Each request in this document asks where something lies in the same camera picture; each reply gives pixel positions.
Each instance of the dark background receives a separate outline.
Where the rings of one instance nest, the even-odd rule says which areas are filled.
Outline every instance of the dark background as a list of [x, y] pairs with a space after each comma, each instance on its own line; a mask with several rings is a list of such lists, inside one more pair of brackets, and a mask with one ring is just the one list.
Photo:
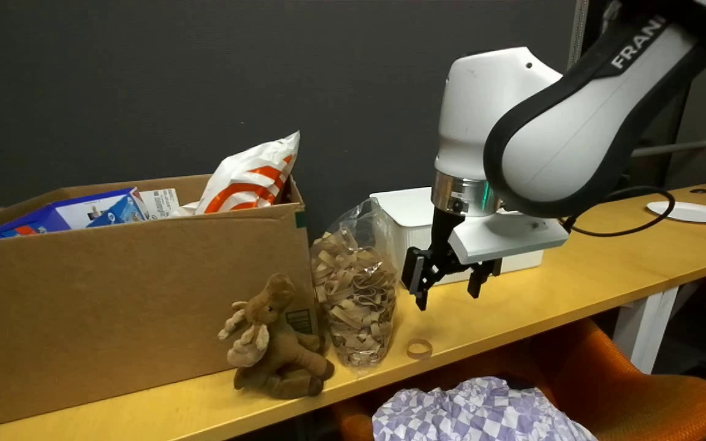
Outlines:
[[69, 184], [208, 174], [302, 130], [316, 235], [427, 186], [454, 59], [569, 64], [574, 0], [0, 0], [0, 206]]

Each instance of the stuffed toy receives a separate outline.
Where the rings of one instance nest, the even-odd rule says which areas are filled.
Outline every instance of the stuffed toy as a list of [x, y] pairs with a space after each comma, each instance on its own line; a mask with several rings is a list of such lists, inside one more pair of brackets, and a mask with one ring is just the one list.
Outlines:
[[238, 368], [235, 390], [262, 390], [282, 399], [309, 397], [333, 375], [333, 363], [314, 348], [316, 336], [294, 331], [284, 316], [297, 294], [299, 287], [289, 277], [275, 274], [250, 301], [233, 304], [218, 338], [228, 341], [248, 326], [228, 350], [228, 363]]

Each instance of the patterned cloth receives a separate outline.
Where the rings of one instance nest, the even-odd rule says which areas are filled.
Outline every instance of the patterned cloth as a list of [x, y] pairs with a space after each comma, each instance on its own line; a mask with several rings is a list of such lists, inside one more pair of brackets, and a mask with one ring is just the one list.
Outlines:
[[593, 441], [537, 387], [473, 377], [454, 390], [400, 390], [373, 417], [378, 441]]

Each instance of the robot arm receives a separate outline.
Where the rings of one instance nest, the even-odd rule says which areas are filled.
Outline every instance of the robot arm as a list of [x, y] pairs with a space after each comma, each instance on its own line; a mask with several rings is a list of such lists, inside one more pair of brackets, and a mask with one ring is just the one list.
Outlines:
[[449, 272], [473, 270], [478, 296], [500, 257], [561, 245], [556, 218], [615, 189], [645, 125], [704, 66], [706, 0], [620, 0], [564, 76], [527, 49], [458, 59], [439, 123], [431, 245], [404, 260], [417, 304], [427, 309]]

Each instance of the brown cardboard box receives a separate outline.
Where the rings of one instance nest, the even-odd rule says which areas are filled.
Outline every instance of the brown cardboard box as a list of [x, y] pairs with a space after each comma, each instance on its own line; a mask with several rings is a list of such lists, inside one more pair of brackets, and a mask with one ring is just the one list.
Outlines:
[[[2, 208], [0, 223], [132, 184], [174, 186], [186, 203], [206, 179], [59, 189]], [[0, 240], [0, 421], [226, 370], [230, 343], [216, 333], [275, 272], [306, 287], [297, 309], [316, 333], [302, 216], [292, 184], [260, 211]]]

